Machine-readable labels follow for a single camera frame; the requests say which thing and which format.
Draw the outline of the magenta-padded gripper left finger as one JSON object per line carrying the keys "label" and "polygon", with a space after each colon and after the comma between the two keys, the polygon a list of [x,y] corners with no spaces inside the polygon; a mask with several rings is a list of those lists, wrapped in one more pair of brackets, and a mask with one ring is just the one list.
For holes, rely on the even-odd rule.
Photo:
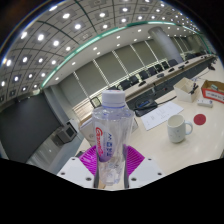
{"label": "magenta-padded gripper left finger", "polygon": [[96,186],[97,155],[95,147],[71,157],[57,175],[84,188]]}

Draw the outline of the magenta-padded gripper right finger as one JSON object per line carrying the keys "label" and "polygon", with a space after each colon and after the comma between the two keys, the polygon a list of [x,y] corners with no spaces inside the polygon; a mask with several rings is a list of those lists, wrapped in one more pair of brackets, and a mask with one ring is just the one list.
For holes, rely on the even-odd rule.
{"label": "magenta-padded gripper right finger", "polygon": [[131,146],[127,148],[124,171],[125,188],[140,188],[164,176],[164,172],[153,159],[144,157]]}

